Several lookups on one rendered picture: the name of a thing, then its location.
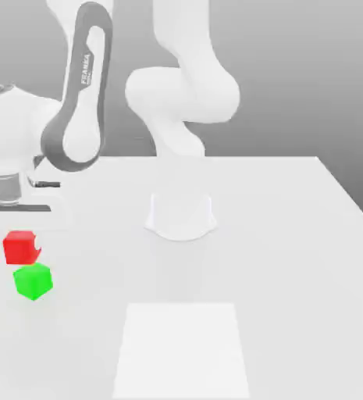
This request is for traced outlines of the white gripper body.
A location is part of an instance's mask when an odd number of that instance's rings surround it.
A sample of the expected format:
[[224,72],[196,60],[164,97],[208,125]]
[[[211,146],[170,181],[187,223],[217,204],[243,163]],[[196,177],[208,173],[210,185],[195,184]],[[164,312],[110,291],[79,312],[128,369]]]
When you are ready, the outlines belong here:
[[17,204],[0,205],[0,231],[65,230],[71,222],[60,195],[26,195]]

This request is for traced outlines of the small red cube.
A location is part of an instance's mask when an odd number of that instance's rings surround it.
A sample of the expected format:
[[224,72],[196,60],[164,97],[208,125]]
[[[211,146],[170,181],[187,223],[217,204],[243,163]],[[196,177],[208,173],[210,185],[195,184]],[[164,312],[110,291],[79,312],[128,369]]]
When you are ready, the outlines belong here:
[[41,248],[35,245],[36,234],[31,230],[12,230],[3,239],[6,263],[9,265],[34,264]]

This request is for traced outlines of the small green cube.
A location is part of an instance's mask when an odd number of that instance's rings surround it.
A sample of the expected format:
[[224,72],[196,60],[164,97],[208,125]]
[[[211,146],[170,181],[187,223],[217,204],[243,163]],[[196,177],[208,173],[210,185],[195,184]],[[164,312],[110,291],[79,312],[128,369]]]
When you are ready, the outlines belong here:
[[32,301],[39,299],[53,288],[50,268],[39,262],[22,266],[12,275],[17,292]]

